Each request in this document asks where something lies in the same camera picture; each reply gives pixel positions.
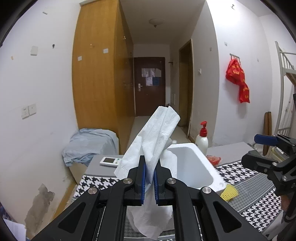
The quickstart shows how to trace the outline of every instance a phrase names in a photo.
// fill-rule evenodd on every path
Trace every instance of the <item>white paper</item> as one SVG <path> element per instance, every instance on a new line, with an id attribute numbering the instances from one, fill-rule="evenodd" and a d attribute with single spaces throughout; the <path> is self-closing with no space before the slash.
<path id="1" fill-rule="evenodd" d="M 9 230 L 15 236 L 17 241 L 25 241 L 26 240 L 26 227 L 23 224 L 15 223 L 10 220 L 4 219 Z"/>
<path id="2" fill-rule="evenodd" d="M 142 77 L 155 77 L 155 69 L 142 69 Z"/>
<path id="3" fill-rule="evenodd" d="M 153 86 L 152 77 L 147 77 L 146 78 L 146 86 Z"/>
<path id="4" fill-rule="evenodd" d="M 38 47 L 37 46 L 32 46 L 31 55 L 37 56 L 37 54 L 38 54 Z"/>
<path id="5" fill-rule="evenodd" d="M 155 69 L 155 77 L 161 77 L 161 70 Z"/>
<path id="6" fill-rule="evenodd" d="M 177 156 L 169 150 L 169 139 L 180 117 L 169 106 L 159 106 L 136 136 L 114 174 L 124 179 L 131 168 L 139 165 L 140 155 L 145 156 L 146 183 L 144 205 L 127 207 L 127 217 L 131 226 L 148 238 L 157 240 L 172 219 L 172 206 L 160 207 L 155 203 L 153 176 L 158 159 L 162 167 L 170 169 L 172 177 L 177 177 Z"/>

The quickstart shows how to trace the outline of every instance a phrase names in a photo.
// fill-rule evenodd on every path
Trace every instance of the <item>light blue cloth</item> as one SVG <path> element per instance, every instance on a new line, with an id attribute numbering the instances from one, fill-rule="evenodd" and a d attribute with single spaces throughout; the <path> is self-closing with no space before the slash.
<path id="1" fill-rule="evenodd" d="M 69 144 L 63 150 L 63 158 L 66 166 L 73 162 L 89 165 L 94 155 L 118 155 L 119 141 L 116 133 L 103 129 L 83 128 L 76 132 Z"/>

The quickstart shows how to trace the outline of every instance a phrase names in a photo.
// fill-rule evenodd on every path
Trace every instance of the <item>wooden wardrobe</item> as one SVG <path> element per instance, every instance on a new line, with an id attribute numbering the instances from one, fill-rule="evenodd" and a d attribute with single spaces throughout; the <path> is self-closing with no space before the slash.
<path id="1" fill-rule="evenodd" d="M 124 154 L 135 115 L 133 42 L 119 0 L 99 0 L 81 7 L 72 81 L 79 129 L 114 131 Z"/>

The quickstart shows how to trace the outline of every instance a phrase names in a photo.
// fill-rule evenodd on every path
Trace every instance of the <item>red pump cap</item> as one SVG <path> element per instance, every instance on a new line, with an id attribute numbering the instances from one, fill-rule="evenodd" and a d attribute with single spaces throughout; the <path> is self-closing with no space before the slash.
<path id="1" fill-rule="evenodd" d="M 200 130 L 200 136 L 201 137 L 206 137 L 207 136 L 207 129 L 205 127 L 207 126 L 207 122 L 203 121 L 200 124 L 203 126 L 203 128 L 201 128 L 201 130 Z"/>

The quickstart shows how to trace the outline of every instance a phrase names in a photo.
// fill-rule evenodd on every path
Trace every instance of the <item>yellow sponge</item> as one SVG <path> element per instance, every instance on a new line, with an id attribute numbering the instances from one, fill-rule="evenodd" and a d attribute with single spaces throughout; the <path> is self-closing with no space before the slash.
<path id="1" fill-rule="evenodd" d="M 228 202 L 230 199 L 238 196 L 238 194 L 239 192 L 233 185 L 227 184 L 224 192 L 221 194 L 221 197 Z"/>

